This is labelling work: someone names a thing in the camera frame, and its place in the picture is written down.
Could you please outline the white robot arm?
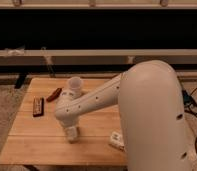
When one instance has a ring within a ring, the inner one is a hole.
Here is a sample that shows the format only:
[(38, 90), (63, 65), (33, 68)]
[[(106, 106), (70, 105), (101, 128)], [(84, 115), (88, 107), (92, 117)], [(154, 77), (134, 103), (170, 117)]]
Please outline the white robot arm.
[(191, 171), (182, 88), (168, 63), (138, 63), (79, 98), (61, 99), (55, 117), (67, 128), (112, 105), (119, 109), (128, 171)]

